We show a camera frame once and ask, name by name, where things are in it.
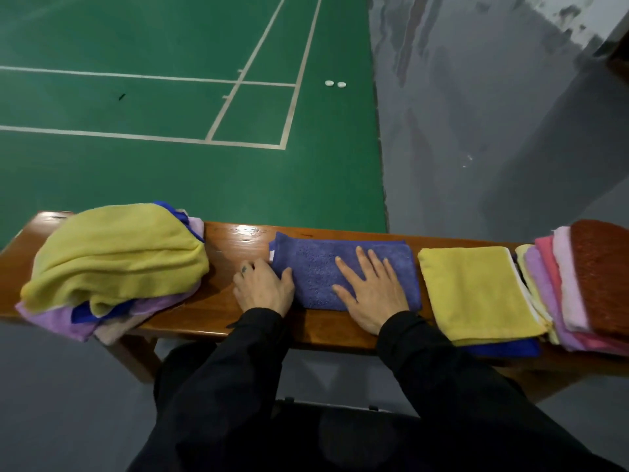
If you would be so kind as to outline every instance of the left hand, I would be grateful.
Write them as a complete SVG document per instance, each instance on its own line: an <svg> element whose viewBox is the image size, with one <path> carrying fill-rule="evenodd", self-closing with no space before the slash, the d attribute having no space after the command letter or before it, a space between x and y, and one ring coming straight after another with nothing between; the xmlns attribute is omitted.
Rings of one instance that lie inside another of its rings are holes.
<svg viewBox="0 0 629 472"><path fill-rule="evenodd" d="M254 263L240 263L240 271L234 275L234 296L243 311L251 308L268 308L283 318L293 303L295 284L293 270L287 268L280 280L269 264L258 258Z"/></svg>

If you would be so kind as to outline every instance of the brown towel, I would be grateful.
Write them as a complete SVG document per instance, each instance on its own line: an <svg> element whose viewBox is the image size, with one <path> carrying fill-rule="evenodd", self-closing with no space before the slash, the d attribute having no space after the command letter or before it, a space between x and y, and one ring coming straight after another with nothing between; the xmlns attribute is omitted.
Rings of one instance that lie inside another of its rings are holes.
<svg viewBox="0 0 629 472"><path fill-rule="evenodd" d="M629 230L599 220L570 228L574 269L593 332L629 340Z"/></svg>

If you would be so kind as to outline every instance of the hand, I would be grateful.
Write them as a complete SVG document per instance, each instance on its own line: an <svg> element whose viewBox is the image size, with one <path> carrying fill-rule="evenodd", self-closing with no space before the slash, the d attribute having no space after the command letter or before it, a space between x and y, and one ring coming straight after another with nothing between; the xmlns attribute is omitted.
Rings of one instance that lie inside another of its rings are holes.
<svg viewBox="0 0 629 472"><path fill-rule="evenodd" d="M283 318L288 313L293 296L293 270L287 268L280 280L269 264L258 258L253 264L240 263L240 272L234 275L234 296L243 311L251 308L268 308Z"/></svg>
<svg viewBox="0 0 629 472"><path fill-rule="evenodd" d="M356 247L356 255L365 280L348 267L341 257L336 257L336 266L354 288L356 299L341 285L333 285L332 289L345 303L354 321L366 332L377 335L386 320L400 311L408 310L408 302L388 259L384 259L382 264L373 250L369 250L367 258L359 246Z"/></svg>

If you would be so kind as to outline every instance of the bench top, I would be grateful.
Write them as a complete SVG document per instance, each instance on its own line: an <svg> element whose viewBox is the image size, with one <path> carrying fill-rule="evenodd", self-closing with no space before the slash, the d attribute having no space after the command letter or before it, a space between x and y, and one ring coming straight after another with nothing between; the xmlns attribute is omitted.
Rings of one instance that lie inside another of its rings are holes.
<svg viewBox="0 0 629 472"><path fill-rule="evenodd" d="M20 300L20 289L31 274L33 259L46 238L59 227L70 212L38 213L0 252L0 320L24 322L13 306ZM506 246L511 251L519 244L463 240L458 238L411 237L386 233L364 233L313 228L238 225L205 222L206 252L210 271L201 287L184 304L166 309L139 326L132 334L146 337L212 337L220 340L229 334L228 325L240 317L232 295L232 277L242 260L268 258L269 242L281 231L295 238L333 240L405 240L415 256L423 309L421 315L433 320L426 284L416 254L422 248L454 246ZM287 321L295 346L303 349L342 350L373 353L376 338L363 331L347 313L305 309L292 311ZM522 359L487 359L498 366L546 371L572 371L585 374L629 376L629 359L589 352L568 352L561 347L542 344L542 356Z"/></svg>

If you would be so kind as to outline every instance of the black pants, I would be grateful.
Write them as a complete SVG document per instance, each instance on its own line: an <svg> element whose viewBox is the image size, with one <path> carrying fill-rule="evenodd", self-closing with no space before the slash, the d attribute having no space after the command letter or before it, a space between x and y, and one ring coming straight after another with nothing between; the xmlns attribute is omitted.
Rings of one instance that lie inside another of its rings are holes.
<svg viewBox="0 0 629 472"><path fill-rule="evenodd" d="M153 387L157 418L177 389L216 349L194 342L173 349ZM278 450L271 453L279 469L300 470L434 470L430 437L421 420L402 414L277 401L269 435Z"/></svg>

